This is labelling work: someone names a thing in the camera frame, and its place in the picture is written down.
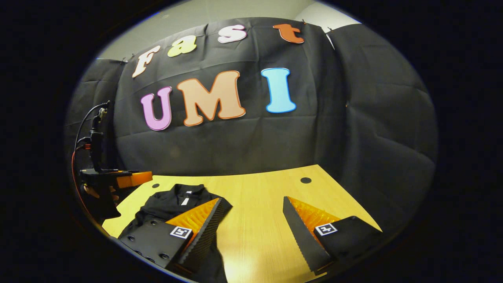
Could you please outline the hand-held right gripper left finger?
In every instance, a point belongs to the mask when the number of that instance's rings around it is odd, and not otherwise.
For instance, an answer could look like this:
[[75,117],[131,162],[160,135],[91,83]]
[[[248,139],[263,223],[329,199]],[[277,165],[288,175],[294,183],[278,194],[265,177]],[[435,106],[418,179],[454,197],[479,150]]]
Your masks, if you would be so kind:
[[231,204],[220,197],[150,197],[118,239],[133,252],[182,276],[224,276],[216,232]]

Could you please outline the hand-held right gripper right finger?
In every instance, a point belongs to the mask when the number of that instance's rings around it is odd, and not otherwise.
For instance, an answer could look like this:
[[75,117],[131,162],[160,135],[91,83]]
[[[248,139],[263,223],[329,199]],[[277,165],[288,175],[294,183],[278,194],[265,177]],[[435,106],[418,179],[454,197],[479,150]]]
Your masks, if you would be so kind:
[[343,219],[292,197],[283,214],[311,272],[339,273],[375,251],[383,232],[357,216]]

